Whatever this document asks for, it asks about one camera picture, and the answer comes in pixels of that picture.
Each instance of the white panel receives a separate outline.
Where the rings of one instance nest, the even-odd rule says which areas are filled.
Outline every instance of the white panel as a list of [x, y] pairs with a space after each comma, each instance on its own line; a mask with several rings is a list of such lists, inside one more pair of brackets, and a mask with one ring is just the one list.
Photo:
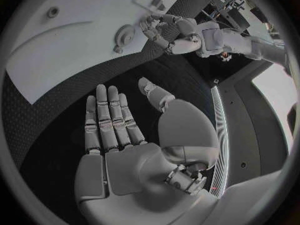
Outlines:
[[[163, 0], [164, 13], [176, 0]], [[59, 14], [48, 18], [47, 11]], [[6, 64], [21, 94], [33, 104], [47, 91], [87, 68], [140, 52], [147, 38], [139, 28], [148, 10], [133, 0], [27, 0], [7, 32], [15, 42]], [[135, 26], [132, 43], [122, 54], [113, 52], [117, 30]]]
[[277, 116], [290, 152], [293, 135], [288, 124], [288, 114], [298, 100], [293, 79], [286, 74], [281, 65], [273, 64], [255, 77], [252, 83], [262, 93]]

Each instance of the led light strip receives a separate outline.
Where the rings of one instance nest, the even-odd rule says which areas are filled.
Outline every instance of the led light strip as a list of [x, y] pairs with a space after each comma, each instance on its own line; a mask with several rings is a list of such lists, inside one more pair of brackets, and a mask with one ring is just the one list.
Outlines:
[[211, 95], [215, 113], [216, 132], [220, 142], [220, 154], [214, 167], [214, 173], [209, 192], [219, 198], [223, 195], [227, 186], [229, 168], [229, 139], [225, 112], [217, 86], [211, 89]]

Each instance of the black floor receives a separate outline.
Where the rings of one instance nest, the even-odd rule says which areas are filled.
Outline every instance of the black floor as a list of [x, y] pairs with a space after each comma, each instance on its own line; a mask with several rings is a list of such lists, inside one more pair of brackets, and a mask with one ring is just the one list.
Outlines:
[[[146, 77], [177, 98], [191, 102], [215, 125], [211, 92], [207, 85], [213, 75], [208, 74], [205, 77], [207, 83], [197, 70], [181, 55], [164, 55], [110, 80], [105, 85], [115, 85], [120, 93], [127, 95], [130, 110], [146, 140], [159, 144], [157, 122], [160, 113], [141, 95], [138, 79]], [[76, 206], [73, 187], [77, 165], [84, 155], [85, 105], [88, 95], [71, 105], [40, 135], [20, 170], [37, 197], [72, 225], [86, 224]], [[208, 180], [212, 179], [212, 174], [213, 170], [207, 172]]]

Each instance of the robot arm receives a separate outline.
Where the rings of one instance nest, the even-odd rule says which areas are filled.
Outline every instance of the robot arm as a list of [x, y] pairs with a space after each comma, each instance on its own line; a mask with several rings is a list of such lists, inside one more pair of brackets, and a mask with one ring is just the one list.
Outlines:
[[[157, 30], [163, 24], [175, 25], [184, 38], [168, 42]], [[237, 53], [254, 60], [263, 59], [286, 65], [284, 49], [257, 37], [243, 37], [236, 31], [220, 29], [219, 24], [214, 21], [197, 24], [192, 18], [153, 14], [143, 19], [140, 27], [151, 41], [171, 55], [196, 51], [198, 56], [207, 58], [221, 53]]]

